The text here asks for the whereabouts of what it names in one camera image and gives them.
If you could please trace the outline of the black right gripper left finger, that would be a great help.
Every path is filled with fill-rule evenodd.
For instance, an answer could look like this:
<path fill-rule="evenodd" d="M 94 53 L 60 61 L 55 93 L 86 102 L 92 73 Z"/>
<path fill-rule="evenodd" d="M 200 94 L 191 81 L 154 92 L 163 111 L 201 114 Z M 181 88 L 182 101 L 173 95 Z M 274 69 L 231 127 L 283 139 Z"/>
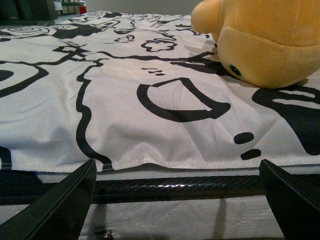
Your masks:
<path fill-rule="evenodd" d="M 93 159 L 0 226 L 2 240 L 77 240 L 88 214 L 97 168 Z"/>

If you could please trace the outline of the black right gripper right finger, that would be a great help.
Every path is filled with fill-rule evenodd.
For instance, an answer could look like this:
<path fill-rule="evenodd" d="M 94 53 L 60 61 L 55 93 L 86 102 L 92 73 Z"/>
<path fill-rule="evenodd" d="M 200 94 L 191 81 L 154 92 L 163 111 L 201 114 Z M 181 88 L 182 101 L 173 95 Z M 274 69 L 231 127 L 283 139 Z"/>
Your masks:
<path fill-rule="evenodd" d="M 284 238 L 318 240 L 320 191 L 266 159 L 260 162 L 259 178 Z"/>

